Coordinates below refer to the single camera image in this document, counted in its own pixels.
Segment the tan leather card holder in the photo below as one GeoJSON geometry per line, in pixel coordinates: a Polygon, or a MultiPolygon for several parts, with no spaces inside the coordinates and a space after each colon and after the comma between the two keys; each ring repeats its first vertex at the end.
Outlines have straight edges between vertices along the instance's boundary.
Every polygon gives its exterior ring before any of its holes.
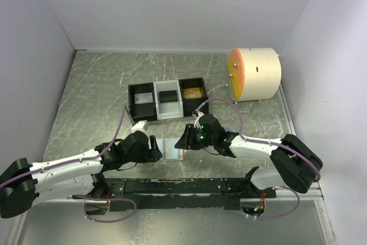
{"type": "Polygon", "coordinates": [[[162,138],[157,139],[157,146],[162,153],[161,162],[163,161],[183,161],[184,151],[176,149],[174,146],[179,138],[162,138]]]}

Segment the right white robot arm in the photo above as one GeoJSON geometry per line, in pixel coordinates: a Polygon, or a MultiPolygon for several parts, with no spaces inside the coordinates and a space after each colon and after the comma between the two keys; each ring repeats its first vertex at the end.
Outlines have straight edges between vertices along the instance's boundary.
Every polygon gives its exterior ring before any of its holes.
{"type": "Polygon", "coordinates": [[[243,190],[251,198],[276,186],[307,193],[312,183],[319,180],[323,167],[321,159],[293,134],[268,140],[246,137],[226,130],[212,114],[204,114],[194,124],[187,124],[174,147],[182,150],[212,147],[224,157],[269,162],[269,167],[253,168],[249,172],[249,180],[243,184],[243,190]]]}

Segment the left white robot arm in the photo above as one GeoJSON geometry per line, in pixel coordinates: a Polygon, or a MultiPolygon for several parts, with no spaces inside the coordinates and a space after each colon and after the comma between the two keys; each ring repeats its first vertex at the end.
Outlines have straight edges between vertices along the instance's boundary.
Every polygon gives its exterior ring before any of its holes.
{"type": "Polygon", "coordinates": [[[60,160],[30,164],[20,158],[1,174],[1,218],[18,216],[39,203],[62,197],[105,199],[109,187],[104,172],[130,162],[157,162],[162,157],[156,137],[137,131],[60,160]]]}

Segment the three-compartment black white tray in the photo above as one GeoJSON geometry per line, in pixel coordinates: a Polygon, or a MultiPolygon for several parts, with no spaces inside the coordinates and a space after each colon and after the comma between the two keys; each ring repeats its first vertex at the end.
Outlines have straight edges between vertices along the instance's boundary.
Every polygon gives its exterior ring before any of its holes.
{"type": "Polygon", "coordinates": [[[128,86],[128,109],[134,122],[189,117],[206,100],[201,77],[128,86]]]}

